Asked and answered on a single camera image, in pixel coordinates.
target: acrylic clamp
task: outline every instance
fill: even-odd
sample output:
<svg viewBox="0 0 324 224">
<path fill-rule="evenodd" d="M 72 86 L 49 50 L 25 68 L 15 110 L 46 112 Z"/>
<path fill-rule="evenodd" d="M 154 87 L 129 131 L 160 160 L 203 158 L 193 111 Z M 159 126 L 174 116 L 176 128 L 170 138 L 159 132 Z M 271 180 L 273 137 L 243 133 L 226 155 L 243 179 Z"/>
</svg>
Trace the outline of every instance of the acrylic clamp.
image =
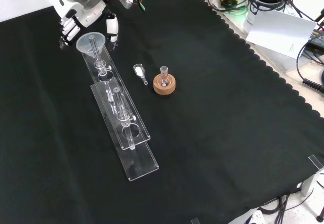
<svg viewBox="0 0 324 224">
<path fill-rule="evenodd" d="M 100 33 L 87 33 L 76 43 L 90 71 L 91 86 L 129 181 L 158 170 L 148 146 L 151 136 L 105 47 Z"/>
</svg>

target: power strip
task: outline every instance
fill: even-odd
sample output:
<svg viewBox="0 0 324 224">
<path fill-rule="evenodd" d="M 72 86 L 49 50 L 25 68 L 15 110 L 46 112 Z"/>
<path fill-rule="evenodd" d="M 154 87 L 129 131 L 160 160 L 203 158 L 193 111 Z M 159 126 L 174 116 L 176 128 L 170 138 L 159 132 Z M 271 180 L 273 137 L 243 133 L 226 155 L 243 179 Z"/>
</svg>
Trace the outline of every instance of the power strip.
<svg viewBox="0 0 324 224">
<path fill-rule="evenodd" d="M 261 210 L 257 210 L 253 213 L 249 224 L 267 224 L 263 218 Z"/>
</svg>

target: electronic device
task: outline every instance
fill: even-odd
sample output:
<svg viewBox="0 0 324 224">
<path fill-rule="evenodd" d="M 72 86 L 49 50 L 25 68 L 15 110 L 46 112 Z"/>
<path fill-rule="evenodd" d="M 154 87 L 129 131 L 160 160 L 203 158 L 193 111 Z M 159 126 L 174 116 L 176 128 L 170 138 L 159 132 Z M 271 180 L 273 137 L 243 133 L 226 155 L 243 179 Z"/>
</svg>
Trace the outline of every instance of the electronic device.
<svg viewBox="0 0 324 224">
<path fill-rule="evenodd" d="M 261 210 L 257 210 L 253 213 L 252 218 L 250 219 L 248 224 L 267 224 Z"/>
<path fill-rule="evenodd" d="M 314 31 L 312 32 L 312 35 L 310 36 L 309 39 L 311 40 L 320 34 L 324 35 L 324 32 L 314 29 Z M 324 38 L 318 37 L 318 38 L 315 38 L 314 40 L 311 40 L 307 44 L 307 47 L 324 52 Z"/>
</svg>

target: paper sign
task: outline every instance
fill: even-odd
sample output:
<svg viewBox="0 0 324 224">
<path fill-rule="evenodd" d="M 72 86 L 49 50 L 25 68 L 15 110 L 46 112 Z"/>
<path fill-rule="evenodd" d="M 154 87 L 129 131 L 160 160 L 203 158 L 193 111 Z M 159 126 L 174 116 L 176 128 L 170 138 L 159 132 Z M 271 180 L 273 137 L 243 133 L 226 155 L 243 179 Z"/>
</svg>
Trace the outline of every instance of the paper sign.
<svg viewBox="0 0 324 224">
<path fill-rule="evenodd" d="M 258 11 L 247 41 L 297 59 L 315 22 L 278 11 Z"/>
</svg>

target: table leg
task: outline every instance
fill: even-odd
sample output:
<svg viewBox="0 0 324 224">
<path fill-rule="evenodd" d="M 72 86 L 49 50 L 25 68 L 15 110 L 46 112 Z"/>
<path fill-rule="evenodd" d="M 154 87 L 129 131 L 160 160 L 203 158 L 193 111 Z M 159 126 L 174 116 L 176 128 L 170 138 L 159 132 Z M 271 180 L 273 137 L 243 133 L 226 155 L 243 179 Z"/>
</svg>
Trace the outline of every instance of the table leg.
<svg viewBox="0 0 324 224">
<path fill-rule="evenodd" d="M 320 215 L 316 218 L 318 222 L 323 222 L 324 221 L 324 207 Z"/>
<path fill-rule="evenodd" d="M 313 186 L 316 184 L 316 181 L 317 181 L 319 175 L 320 175 L 320 171 L 304 181 L 304 184 L 302 187 L 302 195 L 303 196 L 305 196 L 305 197 L 308 196 L 308 194 L 313 190 Z"/>
</svg>

